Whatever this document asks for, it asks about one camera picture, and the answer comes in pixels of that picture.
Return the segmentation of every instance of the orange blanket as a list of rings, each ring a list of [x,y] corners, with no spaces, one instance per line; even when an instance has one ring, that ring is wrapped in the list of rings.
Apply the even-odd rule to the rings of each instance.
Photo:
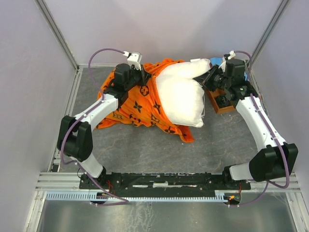
[[[188,126],[172,124],[165,115],[157,92],[155,78],[168,65],[184,62],[164,59],[161,63],[144,64],[145,70],[152,75],[146,86],[135,86],[129,91],[129,97],[119,110],[107,115],[98,125],[97,129],[110,127],[116,123],[158,126],[162,131],[170,134],[178,134],[182,141],[190,143],[194,141]],[[104,91],[114,78],[114,70],[110,73],[101,89]]]

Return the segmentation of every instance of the gray floor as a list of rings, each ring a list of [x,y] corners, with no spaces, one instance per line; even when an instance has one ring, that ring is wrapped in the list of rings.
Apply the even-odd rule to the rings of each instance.
[[[112,68],[93,68],[102,84]],[[98,90],[83,70],[73,115],[96,101]],[[213,172],[227,165],[248,162],[256,154],[254,139],[237,112],[218,115],[208,99],[205,102],[205,125],[191,128],[195,142],[183,143],[178,135],[157,127],[134,127],[117,124],[93,132],[94,154],[108,172]],[[75,172],[75,165],[60,168]]]
[[[244,202],[258,194],[243,193]],[[223,203],[131,202],[95,207],[88,202],[45,201],[39,232],[294,232],[285,193],[228,208]]]

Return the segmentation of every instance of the blue cloth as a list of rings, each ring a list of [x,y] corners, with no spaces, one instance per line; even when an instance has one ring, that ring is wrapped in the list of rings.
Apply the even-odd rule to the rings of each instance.
[[[211,58],[211,64],[212,66],[216,64],[220,66],[222,64],[222,58],[218,58],[218,57]],[[246,81],[248,80],[248,76],[246,73],[245,73],[245,80]]]

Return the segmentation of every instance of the white wall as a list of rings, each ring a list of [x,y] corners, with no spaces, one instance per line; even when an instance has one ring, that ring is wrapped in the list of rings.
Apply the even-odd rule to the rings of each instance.
[[[163,58],[252,52],[281,0],[45,0],[79,64],[105,47]],[[112,52],[94,63],[119,63]]]
[[[0,21],[0,230],[20,232],[74,70],[33,0],[1,1]]]
[[[295,172],[309,208],[309,1],[290,1],[253,70],[277,130],[298,146]]]

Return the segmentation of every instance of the pillow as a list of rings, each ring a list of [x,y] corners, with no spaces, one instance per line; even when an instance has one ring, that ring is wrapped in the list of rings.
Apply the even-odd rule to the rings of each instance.
[[[162,108],[168,119],[177,125],[202,127],[204,90],[193,80],[210,69],[208,59],[167,66],[155,79]]]

